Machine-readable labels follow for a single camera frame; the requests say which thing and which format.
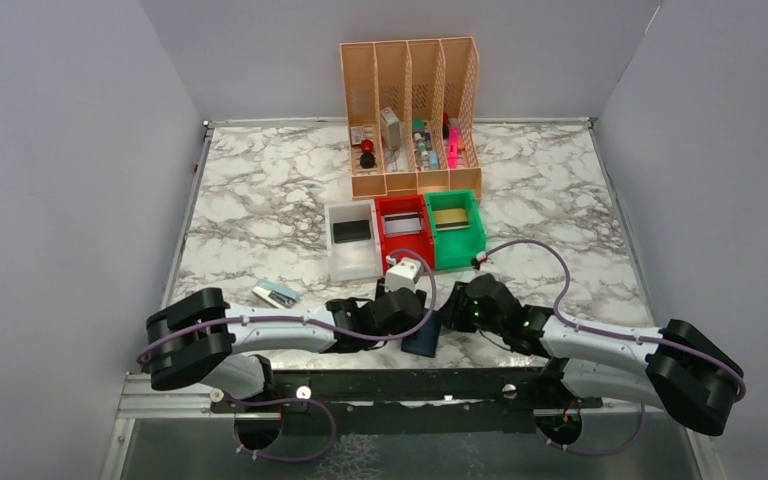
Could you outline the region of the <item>navy blue card holder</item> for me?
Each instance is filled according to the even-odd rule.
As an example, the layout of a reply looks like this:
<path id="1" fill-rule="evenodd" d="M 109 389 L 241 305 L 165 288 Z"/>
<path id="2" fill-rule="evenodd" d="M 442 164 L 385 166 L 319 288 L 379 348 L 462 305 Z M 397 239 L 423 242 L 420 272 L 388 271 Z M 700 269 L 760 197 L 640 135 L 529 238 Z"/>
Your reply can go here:
<path id="1" fill-rule="evenodd" d="M 435 358 L 441 326 L 432 313 L 429 320 L 416 333 L 401 340 L 400 350 L 415 356 Z"/>

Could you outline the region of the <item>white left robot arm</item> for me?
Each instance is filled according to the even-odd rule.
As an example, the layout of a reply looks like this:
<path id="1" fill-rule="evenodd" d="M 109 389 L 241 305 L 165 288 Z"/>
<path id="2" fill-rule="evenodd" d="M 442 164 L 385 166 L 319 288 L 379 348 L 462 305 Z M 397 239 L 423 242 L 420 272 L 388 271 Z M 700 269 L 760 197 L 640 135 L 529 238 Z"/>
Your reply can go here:
<path id="1" fill-rule="evenodd" d="M 417 333 L 431 319 L 435 289 L 402 287 L 360 303 L 333 299 L 301 310 L 230 304 L 219 288 L 202 289 L 146 321 L 147 344 L 137 362 L 157 391 L 201 383 L 258 411 L 273 401 L 265 351 L 354 354 Z"/>

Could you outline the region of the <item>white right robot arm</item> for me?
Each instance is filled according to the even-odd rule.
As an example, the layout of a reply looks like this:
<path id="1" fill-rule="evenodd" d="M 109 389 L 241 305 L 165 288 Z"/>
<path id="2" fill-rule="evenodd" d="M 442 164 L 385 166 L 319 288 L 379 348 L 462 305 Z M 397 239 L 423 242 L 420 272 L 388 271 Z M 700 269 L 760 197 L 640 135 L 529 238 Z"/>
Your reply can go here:
<path id="1" fill-rule="evenodd" d="M 664 327 L 607 325 L 521 303 L 490 274 L 458 282 L 436 317 L 447 329 L 489 332 L 509 350 L 546 358 L 539 398 L 560 407 L 573 397 L 635 402 L 665 411 L 682 426 L 723 434 L 744 393 L 744 372 L 689 322 Z"/>

